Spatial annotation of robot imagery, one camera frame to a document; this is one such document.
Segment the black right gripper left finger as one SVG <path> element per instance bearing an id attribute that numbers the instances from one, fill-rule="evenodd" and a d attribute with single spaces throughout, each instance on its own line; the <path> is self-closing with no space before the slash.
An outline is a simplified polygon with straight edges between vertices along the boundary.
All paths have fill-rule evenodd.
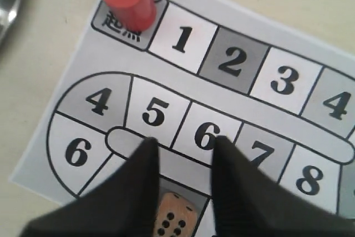
<path id="1" fill-rule="evenodd" d="M 85 196 L 27 223 L 21 236 L 153 236 L 159 148 L 144 139 L 131 157 Z"/>

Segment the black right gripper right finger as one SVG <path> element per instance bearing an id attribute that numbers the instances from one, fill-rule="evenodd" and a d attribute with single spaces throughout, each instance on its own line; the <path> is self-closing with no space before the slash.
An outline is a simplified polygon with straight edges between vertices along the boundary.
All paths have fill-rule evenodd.
<path id="1" fill-rule="evenodd" d="M 354 236 L 354 223 L 279 186 L 221 135 L 213 148 L 212 203 L 217 236 Z"/>

